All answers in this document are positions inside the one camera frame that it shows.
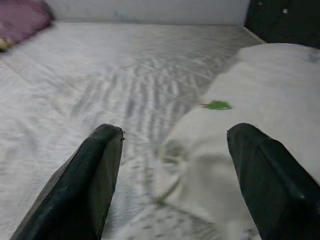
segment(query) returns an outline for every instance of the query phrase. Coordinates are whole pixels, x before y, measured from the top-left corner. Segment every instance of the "black rubber tip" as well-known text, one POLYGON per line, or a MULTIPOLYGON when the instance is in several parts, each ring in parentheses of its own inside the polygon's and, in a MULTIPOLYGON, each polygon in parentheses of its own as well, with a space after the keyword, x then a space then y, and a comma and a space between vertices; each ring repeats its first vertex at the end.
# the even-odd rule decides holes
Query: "black rubber tip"
POLYGON ((320 239, 320 187, 284 145, 246 123, 232 127, 227 141, 261 238, 320 239))
POLYGON ((103 124, 49 179, 11 240, 99 240, 115 191, 123 131, 103 124))

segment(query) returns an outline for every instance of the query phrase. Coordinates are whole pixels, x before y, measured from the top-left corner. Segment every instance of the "black object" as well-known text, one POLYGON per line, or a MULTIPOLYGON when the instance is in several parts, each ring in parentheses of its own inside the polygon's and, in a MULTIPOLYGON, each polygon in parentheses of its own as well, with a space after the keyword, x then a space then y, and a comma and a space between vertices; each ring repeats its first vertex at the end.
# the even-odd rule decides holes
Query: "black object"
POLYGON ((11 240, 101 239, 122 144, 120 128, 96 128, 52 175, 11 240))
POLYGON ((232 127, 227 141, 261 238, 319 240, 320 186, 288 150, 246 123, 232 127))
POLYGON ((267 43, 320 48, 319 0, 251 0, 245 26, 267 43))

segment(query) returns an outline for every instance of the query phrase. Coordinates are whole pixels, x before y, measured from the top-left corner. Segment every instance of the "white cloth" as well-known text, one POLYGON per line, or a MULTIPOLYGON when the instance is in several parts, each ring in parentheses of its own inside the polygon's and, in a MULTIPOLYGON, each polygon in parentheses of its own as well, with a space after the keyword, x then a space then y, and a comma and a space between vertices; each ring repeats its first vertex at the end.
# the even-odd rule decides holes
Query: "white cloth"
POLYGON ((154 194, 231 234, 253 226, 227 146, 232 126, 249 123, 281 141, 320 181, 319 51, 294 44, 244 48, 201 103, 214 100, 232 109, 196 106, 173 127, 159 150, 154 194))

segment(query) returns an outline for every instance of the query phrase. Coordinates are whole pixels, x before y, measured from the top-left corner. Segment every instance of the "mattress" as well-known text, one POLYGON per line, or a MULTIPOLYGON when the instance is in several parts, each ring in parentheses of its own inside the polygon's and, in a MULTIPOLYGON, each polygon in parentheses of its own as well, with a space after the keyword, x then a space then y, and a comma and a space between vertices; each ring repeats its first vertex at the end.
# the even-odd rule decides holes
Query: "mattress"
POLYGON ((237 26, 56 23, 1 56, 0 240, 101 123, 126 131, 102 239, 217 239, 154 203, 157 148, 228 58, 259 43, 237 26))

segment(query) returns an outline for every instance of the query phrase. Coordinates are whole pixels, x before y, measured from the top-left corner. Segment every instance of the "dark furniture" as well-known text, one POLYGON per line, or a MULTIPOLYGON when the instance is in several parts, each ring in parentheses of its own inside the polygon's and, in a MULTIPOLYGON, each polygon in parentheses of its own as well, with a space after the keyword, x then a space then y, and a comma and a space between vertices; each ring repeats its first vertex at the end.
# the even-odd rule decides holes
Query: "dark furniture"
POLYGON ((245 26, 267 43, 320 48, 319 0, 251 0, 245 26))

